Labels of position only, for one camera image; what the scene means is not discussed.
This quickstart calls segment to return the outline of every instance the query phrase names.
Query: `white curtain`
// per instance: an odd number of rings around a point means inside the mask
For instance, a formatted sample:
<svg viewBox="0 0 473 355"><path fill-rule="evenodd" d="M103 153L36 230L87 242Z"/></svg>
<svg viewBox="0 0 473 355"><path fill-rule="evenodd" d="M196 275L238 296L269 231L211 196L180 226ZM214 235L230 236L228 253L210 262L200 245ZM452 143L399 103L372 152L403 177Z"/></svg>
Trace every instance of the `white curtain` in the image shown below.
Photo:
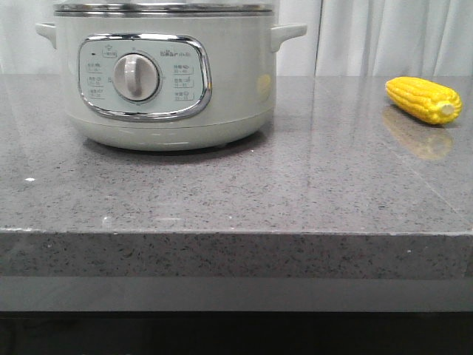
<svg viewBox="0 0 473 355"><path fill-rule="evenodd" d="M324 0L317 75L471 75L472 0Z"/></svg>
<svg viewBox="0 0 473 355"><path fill-rule="evenodd" d="M279 23L308 25L307 35L287 41L278 53L278 75L313 76L316 69L321 0L280 0Z"/></svg>
<svg viewBox="0 0 473 355"><path fill-rule="evenodd" d="M59 72L54 49L34 29L53 20L54 2L0 0L0 72ZM280 24L309 25L307 36L282 45L279 75L473 74L473 0L274 3Z"/></svg>

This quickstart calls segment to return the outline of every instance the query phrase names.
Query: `slow cooker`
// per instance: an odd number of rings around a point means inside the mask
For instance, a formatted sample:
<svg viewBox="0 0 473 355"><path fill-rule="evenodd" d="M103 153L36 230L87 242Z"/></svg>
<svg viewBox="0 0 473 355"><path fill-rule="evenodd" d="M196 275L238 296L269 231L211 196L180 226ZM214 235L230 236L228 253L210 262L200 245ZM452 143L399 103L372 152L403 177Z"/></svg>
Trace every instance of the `slow cooker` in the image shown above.
<svg viewBox="0 0 473 355"><path fill-rule="evenodd" d="M275 53L304 24L271 4L54 5L36 25L61 58L67 115L88 138L126 149L219 146L272 118Z"/></svg>

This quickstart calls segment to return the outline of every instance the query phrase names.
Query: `stainless steel lid rim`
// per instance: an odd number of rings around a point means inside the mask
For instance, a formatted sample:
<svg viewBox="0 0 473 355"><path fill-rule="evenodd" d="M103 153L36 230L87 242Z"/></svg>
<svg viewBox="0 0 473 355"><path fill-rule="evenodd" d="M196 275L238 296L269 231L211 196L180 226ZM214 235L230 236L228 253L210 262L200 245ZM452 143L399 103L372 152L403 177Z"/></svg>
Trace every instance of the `stainless steel lid rim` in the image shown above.
<svg viewBox="0 0 473 355"><path fill-rule="evenodd" d="M193 13L188 12L117 12L117 11L55 11L54 16L56 17L77 17L77 18L215 18L215 17L263 17L273 16L272 11L248 11L248 12L224 12L224 13L213 13L213 12L200 12Z"/></svg>
<svg viewBox="0 0 473 355"><path fill-rule="evenodd" d="M267 4L55 4L55 15L61 13L267 13Z"/></svg>

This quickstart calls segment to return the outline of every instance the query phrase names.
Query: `granite countertop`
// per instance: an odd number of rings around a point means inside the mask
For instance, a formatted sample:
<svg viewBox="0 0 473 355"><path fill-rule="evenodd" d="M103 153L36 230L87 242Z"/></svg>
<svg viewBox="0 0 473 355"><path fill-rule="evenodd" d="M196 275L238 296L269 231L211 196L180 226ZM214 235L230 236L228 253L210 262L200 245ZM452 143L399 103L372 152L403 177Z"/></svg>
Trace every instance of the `granite countertop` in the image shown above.
<svg viewBox="0 0 473 355"><path fill-rule="evenodd" d="M370 310L372 287L389 294L406 282L451 290L426 310L472 311L472 79L435 79L464 102L462 115L439 127L396 109L386 80L281 77L273 123L255 135L153 153L76 132L58 76L0 75L0 311L267 310L271 280L322 298L323 285L340 287L329 310ZM151 291L147 306L117 300L117 289L140 280L174 289L167 300L202 285L253 293L241 308L226 296L218 306L164 305ZM93 292L74 304L51 301L65 282L77 283L76 293L96 285L102 303ZM32 287L43 291L26 296ZM359 303L341 307L353 288ZM310 297L298 307L300 296L268 309L326 309ZM424 309L403 297L394 310ZM373 309L392 310L389 302Z"/></svg>

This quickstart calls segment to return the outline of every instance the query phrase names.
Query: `yellow corn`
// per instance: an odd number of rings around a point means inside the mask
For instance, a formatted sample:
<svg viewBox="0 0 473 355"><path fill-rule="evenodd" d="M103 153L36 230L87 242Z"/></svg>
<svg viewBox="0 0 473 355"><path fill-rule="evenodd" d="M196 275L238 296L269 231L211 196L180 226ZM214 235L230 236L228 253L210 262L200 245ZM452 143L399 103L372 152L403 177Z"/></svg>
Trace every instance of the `yellow corn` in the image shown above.
<svg viewBox="0 0 473 355"><path fill-rule="evenodd" d="M449 87L420 78L401 76L386 83L398 107L428 124L447 124L462 109L460 96Z"/></svg>

